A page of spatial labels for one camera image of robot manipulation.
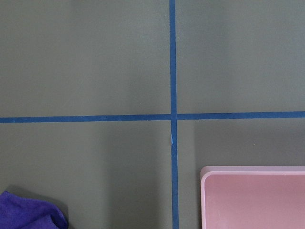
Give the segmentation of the purple cloth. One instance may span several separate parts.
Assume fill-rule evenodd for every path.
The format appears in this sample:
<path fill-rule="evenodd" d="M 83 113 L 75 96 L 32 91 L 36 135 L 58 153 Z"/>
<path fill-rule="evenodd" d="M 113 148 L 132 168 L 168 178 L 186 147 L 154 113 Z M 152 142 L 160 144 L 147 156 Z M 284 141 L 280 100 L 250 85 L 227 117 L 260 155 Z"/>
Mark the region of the purple cloth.
<path fill-rule="evenodd" d="M 5 191 L 0 195 L 0 227 L 67 229 L 69 224 L 56 205 L 44 200 L 22 198 Z"/>

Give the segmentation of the pink plastic tray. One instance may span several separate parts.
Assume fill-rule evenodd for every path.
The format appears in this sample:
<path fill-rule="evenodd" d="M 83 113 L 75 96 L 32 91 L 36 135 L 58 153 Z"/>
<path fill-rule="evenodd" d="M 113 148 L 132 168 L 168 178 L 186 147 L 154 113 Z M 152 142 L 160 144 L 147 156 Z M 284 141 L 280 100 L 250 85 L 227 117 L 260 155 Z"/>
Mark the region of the pink plastic tray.
<path fill-rule="evenodd" d="M 304 166 L 205 166 L 203 229 L 303 229 Z"/>

